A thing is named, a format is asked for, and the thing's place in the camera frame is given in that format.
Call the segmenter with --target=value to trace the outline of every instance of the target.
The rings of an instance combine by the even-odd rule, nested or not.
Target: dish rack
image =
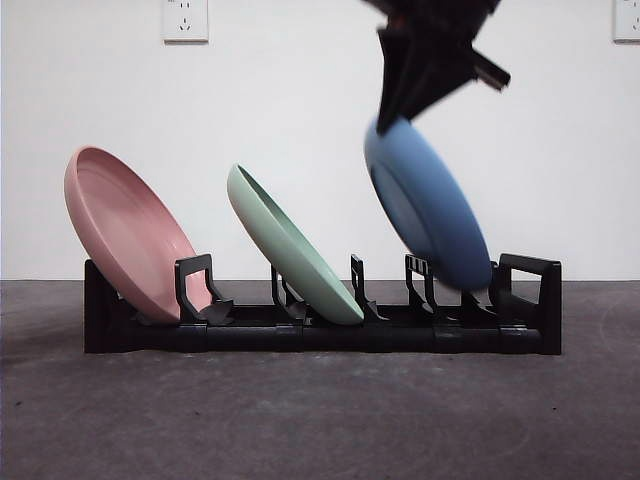
[[[493,265],[490,305],[462,292],[459,305],[439,305],[429,263],[405,257],[408,301],[378,305],[367,298],[364,263],[351,256],[351,282],[364,322],[342,326],[321,318],[271,267],[272,303],[237,305],[225,299],[213,279],[211,255],[177,260],[178,325],[150,325],[121,298],[91,260],[85,262],[84,350],[86,353],[155,349],[205,351],[359,351],[561,353],[561,264],[503,254]],[[537,303],[512,292],[511,274],[539,275]],[[204,271],[212,303],[197,311],[186,294],[186,277]],[[414,286],[422,277],[422,294]]]

